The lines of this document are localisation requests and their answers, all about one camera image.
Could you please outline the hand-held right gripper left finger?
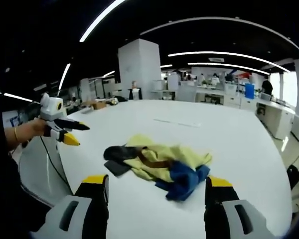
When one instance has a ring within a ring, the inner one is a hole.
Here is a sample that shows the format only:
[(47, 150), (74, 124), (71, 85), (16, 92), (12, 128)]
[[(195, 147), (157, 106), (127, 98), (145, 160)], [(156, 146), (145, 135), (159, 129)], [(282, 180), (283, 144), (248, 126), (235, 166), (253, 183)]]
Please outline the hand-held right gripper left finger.
[(46, 214), (45, 223), (31, 232), (33, 239), (104, 239), (109, 218), (109, 176), (84, 179)]

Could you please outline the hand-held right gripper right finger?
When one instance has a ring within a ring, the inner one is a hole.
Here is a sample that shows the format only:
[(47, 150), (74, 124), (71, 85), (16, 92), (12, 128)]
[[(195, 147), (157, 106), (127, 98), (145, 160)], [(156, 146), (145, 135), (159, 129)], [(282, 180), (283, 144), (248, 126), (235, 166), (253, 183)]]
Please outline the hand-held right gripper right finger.
[(225, 179), (208, 176), (205, 189), (207, 239), (274, 239), (266, 218), (247, 200), (239, 199)]

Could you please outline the person's left hand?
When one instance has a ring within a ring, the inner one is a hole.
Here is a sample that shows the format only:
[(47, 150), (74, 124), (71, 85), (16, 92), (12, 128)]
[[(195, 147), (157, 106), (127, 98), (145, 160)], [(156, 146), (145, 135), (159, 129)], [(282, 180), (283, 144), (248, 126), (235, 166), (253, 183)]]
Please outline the person's left hand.
[(31, 137), (43, 136), (47, 122), (40, 118), (35, 118), (27, 123), (29, 128), (29, 134)]

